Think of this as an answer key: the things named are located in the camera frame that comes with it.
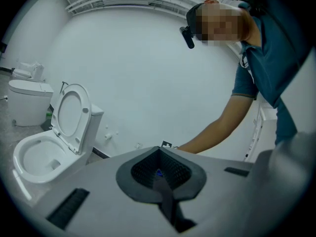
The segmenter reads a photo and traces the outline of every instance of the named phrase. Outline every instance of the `blue polo shirt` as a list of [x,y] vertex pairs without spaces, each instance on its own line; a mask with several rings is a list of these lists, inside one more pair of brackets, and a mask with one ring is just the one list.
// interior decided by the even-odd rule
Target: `blue polo shirt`
[[289,139],[297,132],[295,124],[280,95],[298,71],[297,60],[303,64],[311,47],[308,45],[292,13],[278,0],[266,0],[267,10],[283,25],[295,52],[276,22],[265,13],[253,15],[249,4],[240,8],[250,12],[261,33],[261,47],[242,41],[242,51],[247,57],[247,69],[238,66],[232,95],[255,97],[260,91],[267,102],[277,108],[276,144]]

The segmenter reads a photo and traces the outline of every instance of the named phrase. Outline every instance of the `ear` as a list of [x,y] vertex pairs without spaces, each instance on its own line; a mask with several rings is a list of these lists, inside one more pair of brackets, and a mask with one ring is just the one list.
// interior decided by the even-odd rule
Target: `ear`
[[208,3],[208,4],[219,3],[219,1],[218,0],[205,0],[204,3]]

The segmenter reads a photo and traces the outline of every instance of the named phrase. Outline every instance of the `black camera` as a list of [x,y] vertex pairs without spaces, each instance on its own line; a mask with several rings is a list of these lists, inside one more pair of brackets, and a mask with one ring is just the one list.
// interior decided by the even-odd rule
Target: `black camera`
[[186,41],[189,49],[194,48],[194,43],[193,43],[193,40],[192,40],[193,34],[192,34],[191,30],[190,30],[190,27],[189,26],[187,26],[187,27],[180,27],[179,30],[180,30],[184,40]]

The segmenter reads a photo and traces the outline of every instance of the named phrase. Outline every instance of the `cap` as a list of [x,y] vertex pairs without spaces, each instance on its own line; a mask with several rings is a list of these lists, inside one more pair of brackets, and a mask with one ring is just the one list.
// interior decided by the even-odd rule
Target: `cap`
[[193,6],[187,13],[187,22],[191,29],[192,34],[197,34],[196,24],[197,24],[197,9],[204,3],[199,3]]

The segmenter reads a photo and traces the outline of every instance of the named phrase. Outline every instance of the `forearm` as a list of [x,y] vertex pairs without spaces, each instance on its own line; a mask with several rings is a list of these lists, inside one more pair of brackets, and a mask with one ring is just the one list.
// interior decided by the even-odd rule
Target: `forearm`
[[229,136],[221,127],[220,120],[208,125],[197,137],[179,147],[179,150],[197,154],[221,143]]

